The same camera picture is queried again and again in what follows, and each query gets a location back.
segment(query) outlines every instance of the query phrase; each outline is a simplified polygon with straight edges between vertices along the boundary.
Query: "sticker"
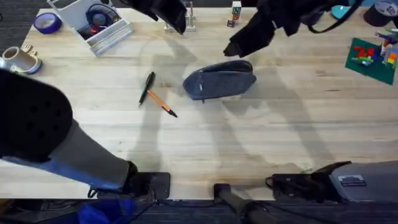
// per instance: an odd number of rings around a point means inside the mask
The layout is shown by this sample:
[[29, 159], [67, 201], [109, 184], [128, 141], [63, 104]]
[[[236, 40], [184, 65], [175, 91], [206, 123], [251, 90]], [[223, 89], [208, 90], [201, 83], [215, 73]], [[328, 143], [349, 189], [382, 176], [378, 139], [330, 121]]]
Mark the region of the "sticker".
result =
[[385, 16], [398, 16], [398, 6], [393, 1], [378, 1], [374, 4], [374, 7]]
[[344, 175], [337, 177], [343, 187], [366, 187], [361, 175]]

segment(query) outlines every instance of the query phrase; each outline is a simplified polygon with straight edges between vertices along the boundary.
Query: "black pen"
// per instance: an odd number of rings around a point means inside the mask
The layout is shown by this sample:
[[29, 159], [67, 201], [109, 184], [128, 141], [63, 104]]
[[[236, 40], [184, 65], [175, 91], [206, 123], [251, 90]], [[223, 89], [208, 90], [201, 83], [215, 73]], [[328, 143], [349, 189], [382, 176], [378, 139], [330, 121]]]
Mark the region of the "black pen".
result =
[[138, 106], [141, 106], [141, 104], [144, 102], [147, 96], [147, 90], [150, 89], [150, 87], [154, 83], [154, 80], [155, 80], [155, 73], [151, 72], [147, 78], [147, 81], [145, 82], [145, 87], [144, 90], [142, 91], [141, 97], [139, 98]]

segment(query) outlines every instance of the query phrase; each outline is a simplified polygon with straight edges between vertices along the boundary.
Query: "pencil case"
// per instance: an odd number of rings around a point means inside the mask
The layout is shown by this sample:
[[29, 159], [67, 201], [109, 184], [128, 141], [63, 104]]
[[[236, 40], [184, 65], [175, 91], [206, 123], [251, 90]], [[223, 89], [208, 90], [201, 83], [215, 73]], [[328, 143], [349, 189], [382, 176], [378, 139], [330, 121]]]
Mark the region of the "pencil case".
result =
[[183, 87], [193, 100], [240, 95], [257, 80], [253, 66], [245, 60], [217, 63], [194, 71]]

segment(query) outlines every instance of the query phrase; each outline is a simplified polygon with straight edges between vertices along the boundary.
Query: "wooden table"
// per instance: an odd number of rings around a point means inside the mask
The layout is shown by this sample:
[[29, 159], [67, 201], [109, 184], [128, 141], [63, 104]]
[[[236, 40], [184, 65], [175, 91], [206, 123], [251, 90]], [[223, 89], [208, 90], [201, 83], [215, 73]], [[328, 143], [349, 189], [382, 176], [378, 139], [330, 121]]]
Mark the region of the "wooden table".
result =
[[[274, 173], [398, 159], [397, 87], [344, 67], [353, 37], [380, 41], [359, 14], [326, 34], [305, 26], [290, 38], [278, 31], [269, 47], [245, 58], [257, 82], [240, 98], [203, 105], [187, 96], [182, 82], [192, 71], [236, 59], [223, 50], [254, 12], [243, 9], [241, 25], [232, 29], [226, 26], [230, 9], [195, 9], [198, 30], [181, 36], [121, 9], [135, 33], [100, 58], [67, 26], [54, 35], [32, 28], [25, 44], [44, 61], [34, 77], [68, 96], [93, 139], [141, 171], [172, 174], [170, 198], [210, 199], [213, 184], [227, 182], [244, 197], [271, 199], [264, 179]], [[326, 15], [318, 26], [334, 21]], [[151, 71], [157, 74], [153, 91], [178, 119], [151, 99], [137, 107]], [[7, 162], [0, 163], [0, 183], [0, 198], [86, 198], [89, 189]]]

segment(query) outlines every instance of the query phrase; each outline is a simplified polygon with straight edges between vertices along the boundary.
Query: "orange pen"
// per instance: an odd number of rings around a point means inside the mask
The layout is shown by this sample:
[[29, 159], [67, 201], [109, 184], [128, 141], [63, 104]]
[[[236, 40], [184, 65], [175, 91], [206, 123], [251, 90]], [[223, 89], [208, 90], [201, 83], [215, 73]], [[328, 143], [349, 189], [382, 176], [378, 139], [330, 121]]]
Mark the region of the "orange pen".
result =
[[163, 108], [163, 110], [166, 110], [166, 112], [168, 112], [169, 115], [177, 117], [177, 115], [165, 103], [163, 103], [163, 101], [160, 100], [152, 91], [147, 90], [147, 93]]

